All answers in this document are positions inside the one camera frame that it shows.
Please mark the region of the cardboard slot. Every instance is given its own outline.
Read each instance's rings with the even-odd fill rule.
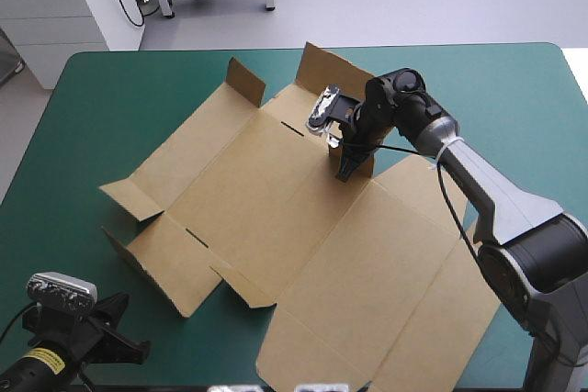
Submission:
[[[192,236],[194,239],[196,239],[198,242],[200,242],[202,245],[204,245],[204,247],[210,248],[209,245],[206,242],[204,242],[201,238],[199,238],[198,235],[194,231],[192,231],[190,229],[186,229],[186,231],[188,232],[188,234],[190,236]]]
[[[299,130],[294,129],[293,127],[291,127],[288,123],[285,123],[284,121],[281,121],[281,123],[286,126],[288,129],[292,130],[294,133],[300,135],[301,137],[304,136],[304,134],[302,132],[300,132]]]

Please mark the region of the white cable tie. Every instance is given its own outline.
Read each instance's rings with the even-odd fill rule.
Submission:
[[[439,149],[439,152],[437,153],[437,156],[435,157],[433,164],[431,164],[431,167],[429,167],[431,170],[434,170],[437,168],[437,164],[439,163],[439,160],[441,159],[441,155],[443,155],[443,152],[447,149],[447,147],[449,147],[451,144],[453,144],[456,141],[463,141],[463,138],[453,137],[443,143],[443,146],[441,147],[441,149]]]

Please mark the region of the white drawer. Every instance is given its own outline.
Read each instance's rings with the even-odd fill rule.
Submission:
[[[108,50],[104,43],[16,46],[40,85],[53,89],[69,58],[78,52]]]
[[[0,18],[13,45],[104,43],[93,17]]]
[[[92,16],[85,0],[0,0],[0,18]]]

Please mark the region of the silver object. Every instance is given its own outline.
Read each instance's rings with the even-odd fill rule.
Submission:
[[[31,300],[75,316],[89,313],[98,301],[96,286],[59,273],[36,273],[27,283]]]

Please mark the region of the white cabinet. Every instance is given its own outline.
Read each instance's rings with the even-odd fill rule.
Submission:
[[[135,0],[122,0],[141,22]],[[0,28],[45,89],[52,89],[77,52],[137,50],[143,29],[118,0],[0,0]]]

